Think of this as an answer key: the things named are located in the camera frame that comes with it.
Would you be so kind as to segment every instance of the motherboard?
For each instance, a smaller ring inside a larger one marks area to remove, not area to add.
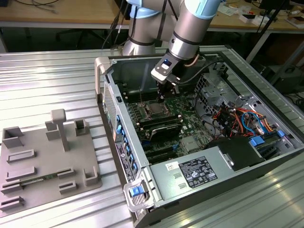
[[[126,104],[142,147],[151,164],[197,152],[213,140],[191,105],[192,97],[181,95]]]

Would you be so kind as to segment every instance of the paper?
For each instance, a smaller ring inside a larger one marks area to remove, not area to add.
[[[218,11],[219,11],[219,12],[221,12],[221,13],[223,13],[223,14],[226,14],[226,15],[228,15],[228,16],[232,16],[233,14],[236,13],[237,9],[231,9],[231,8],[229,8],[229,7],[224,6],[224,4],[225,4],[225,3],[223,2],[223,3],[221,3],[221,4],[219,5],[219,8],[218,8]]]

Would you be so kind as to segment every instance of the white label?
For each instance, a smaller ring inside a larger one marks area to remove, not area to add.
[[[163,63],[161,66],[162,66],[162,68],[164,68],[165,70],[168,70],[168,69],[169,69],[169,67],[168,67],[166,64],[164,64],[164,63]]]
[[[174,170],[174,169],[177,169],[179,167],[179,163],[178,163],[178,161],[171,162],[171,163],[166,164],[166,167],[167,167],[168,171]]]

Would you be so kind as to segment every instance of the blue cable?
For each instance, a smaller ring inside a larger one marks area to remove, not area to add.
[[[260,124],[262,130],[263,130],[264,132],[266,132],[266,133],[269,133],[269,131],[262,125],[262,122],[261,122],[260,118],[257,116],[257,114],[252,113],[252,112],[246,112],[246,113],[252,114],[252,115],[258,120],[258,123]],[[255,135],[256,135],[255,132],[254,132],[253,130],[251,130],[250,128],[248,128],[248,127],[245,125],[245,123],[244,123],[244,116],[245,116],[246,113],[244,113],[244,114],[242,115],[242,124],[243,124],[243,126],[244,126],[247,130],[251,131],[251,132],[253,133],[253,135],[255,136]]]
[[[251,131],[252,133],[253,133],[253,135],[255,136],[256,135],[256,133],[253,131],[253,130],[251,130],[250,128],[248,128],[247,126],[246,126],[246,124],[244,123],[244,116],[245,116],[245,114],[246,113],[244,113],[243,115],[242,115],[242,124],[243,124],[243,126],[247,129],[247,130],[249,130],[249,131]]]

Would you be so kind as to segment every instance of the sticker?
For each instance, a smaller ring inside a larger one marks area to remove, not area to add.
[[[205,156],[181,163],[179,167],[191,188],[218,178]]]
[[[168,171],[174,170],[174,169],[177,169],[179,167],[179,163],[178,163],[178,161],[171,162],[171,163],[166,164],[166,167],[167,167]]]

